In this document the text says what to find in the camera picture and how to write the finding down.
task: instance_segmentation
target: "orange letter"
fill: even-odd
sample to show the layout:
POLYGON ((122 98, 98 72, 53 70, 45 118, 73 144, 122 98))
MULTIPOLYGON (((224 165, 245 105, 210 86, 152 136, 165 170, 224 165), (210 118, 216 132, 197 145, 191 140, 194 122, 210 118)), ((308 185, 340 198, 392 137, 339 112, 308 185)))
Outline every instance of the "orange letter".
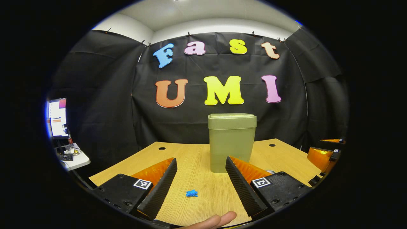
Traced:
POLYGON ((270 42, 263 43, 260 46, 262 46, 266 50, 266 53, 269 57, 271 57, 273 59, 280 58, 280 55, 274 53, 274 50, 276 47, 271 45, 270 42))
POLYGON ((165 108, 177 107, 181 105, 185 99, 185 85, 187 83, 187 79, 177 79, 175 81, 175 84, 178 85, 178 92, 177 98, 172 100, 167 98, 168 86, 171 84, 171 81, 162 80, 155 83, 157 86, 157 95, 155 97, 157 104, 165 108))

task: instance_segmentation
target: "black backdrop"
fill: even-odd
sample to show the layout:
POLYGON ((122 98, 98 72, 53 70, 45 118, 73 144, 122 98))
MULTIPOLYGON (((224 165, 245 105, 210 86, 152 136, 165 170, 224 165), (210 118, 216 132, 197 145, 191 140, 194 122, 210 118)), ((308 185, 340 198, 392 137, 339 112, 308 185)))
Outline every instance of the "black backdrop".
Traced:
POLYGON ((319 139, 345 135, 348 123, 346 84, 329 52, 305 29, 284 42, 242 33, 203 33, 158 42, 150 47, 128 37, 90 31, 69 52, 54 75, 49 97, 67 97, 72 138, 91 164, 78 169, 87 178, 155 141, 209 143, 207 116, 244 112, 257 116, 255 140, 278 138, 307 151, 319 139), (231 39, 245 41, 247 53, 232 54, 231 39), (186 44, 205 43, 204 55, 186 55, 186 44), (279 59, 260 44, 270 42, 279 59), (166 44, 173 61, 158 68, 153 53, 166 44), (241 77, 241 105, 206 106, 204 78, 224 85, 241 77), (261 79, 275 75, 279 103, 267 103, 261 79), (155 101, 160 80, 170 80, 168 98, 177 95, 177 79, 188 79, 183 104, 163 108, 155 101))

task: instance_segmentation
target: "monitor screen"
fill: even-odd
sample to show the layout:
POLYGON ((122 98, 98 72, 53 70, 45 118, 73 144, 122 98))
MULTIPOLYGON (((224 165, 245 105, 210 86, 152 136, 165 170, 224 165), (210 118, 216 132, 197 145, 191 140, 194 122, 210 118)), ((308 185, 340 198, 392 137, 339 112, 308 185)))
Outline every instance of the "monitor screen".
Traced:
POLYGON ((54 139, 69 138, 66 125, 66 99, 53 99, 48 103, 48 119, 51 127, 51 137, 54 139))

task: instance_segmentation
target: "human hand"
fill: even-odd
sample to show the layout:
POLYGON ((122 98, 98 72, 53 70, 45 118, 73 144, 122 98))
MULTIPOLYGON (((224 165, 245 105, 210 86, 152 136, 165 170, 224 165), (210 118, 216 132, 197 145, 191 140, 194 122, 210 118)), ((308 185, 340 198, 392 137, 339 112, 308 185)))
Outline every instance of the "human hand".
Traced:
POLYGON ((220 228, 221 226, 225 226, 226 224, 230 223, 232 220, 236 218, 236 212, 228 211, 222 217, 218 215, 214 215, 209 219, 197 222, 187 227, 180 227, 183 229, 216 229, 220 228))

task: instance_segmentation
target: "white desk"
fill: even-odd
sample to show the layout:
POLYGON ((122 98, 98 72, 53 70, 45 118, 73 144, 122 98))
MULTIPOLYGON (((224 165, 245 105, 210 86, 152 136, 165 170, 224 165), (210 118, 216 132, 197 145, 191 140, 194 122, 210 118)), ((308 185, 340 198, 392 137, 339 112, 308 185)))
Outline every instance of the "white desk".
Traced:
MULTIPOLYGON (((67 149, 70 149, 70 145, 64 145, 67 149)), ((76 143, 73 143, 74 148, 79 148, 79 146, 76 143)), ((79 167, 89 165, 90 160, 87 157, 87 155, 82 151, 78 150, 80 153, 79 155, 74 155, 74 160, 73 161, 62 161, 65 165, 65 168, 67 171, 77 169, 79 167)))

